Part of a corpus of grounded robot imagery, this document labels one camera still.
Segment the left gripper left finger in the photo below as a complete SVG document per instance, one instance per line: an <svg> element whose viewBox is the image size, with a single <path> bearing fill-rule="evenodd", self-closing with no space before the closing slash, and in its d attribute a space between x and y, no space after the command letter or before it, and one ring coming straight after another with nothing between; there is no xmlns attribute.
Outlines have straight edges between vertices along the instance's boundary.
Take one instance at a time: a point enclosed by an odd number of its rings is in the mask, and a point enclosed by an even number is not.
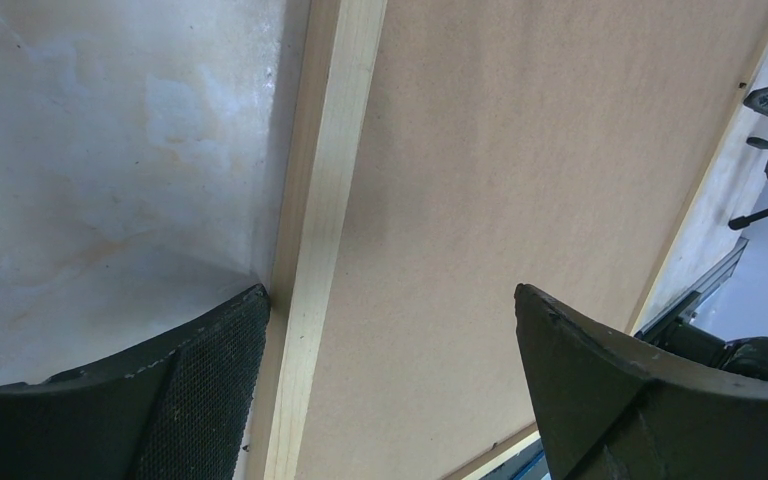
<svg viewBox="0 0 768 480"><path fill-rule="evenodd" d="M38 384L0 386L0 479L230 479L265 348L255 285Z"/></svg>

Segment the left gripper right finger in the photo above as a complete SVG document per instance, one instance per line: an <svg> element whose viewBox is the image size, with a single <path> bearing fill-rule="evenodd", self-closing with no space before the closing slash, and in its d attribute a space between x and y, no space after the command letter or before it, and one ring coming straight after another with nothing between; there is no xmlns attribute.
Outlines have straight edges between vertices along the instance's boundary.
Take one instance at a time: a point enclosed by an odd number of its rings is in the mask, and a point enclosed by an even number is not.
<svg viewBox="0 0 768 480"><path fill-rule="evenodd" d="M530 284L517 340L554 479L768 479L768 381L594 321Z"/></svg>

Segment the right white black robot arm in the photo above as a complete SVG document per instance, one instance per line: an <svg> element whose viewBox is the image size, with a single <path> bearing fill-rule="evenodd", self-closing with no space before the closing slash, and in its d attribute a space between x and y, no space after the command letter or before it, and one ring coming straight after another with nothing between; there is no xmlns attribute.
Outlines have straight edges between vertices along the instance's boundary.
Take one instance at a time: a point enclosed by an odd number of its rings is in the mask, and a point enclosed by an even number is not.
<svg viewBox="0 0 768 480"><path fill-rule="evenodd" d="M768 118L768 86L751 91L743 105ZM768 140L749 136L746 144L768 151ZM768 160L764 168L768 182ZM768 208L728 222L733 231L768 218ZM712 288L691 290L675 306L656 318L653 324L638 331L634 337L679 357L704 366L768 381L768 337L723 340L690 323L693 307L700 306L713 293Z"/></svg>

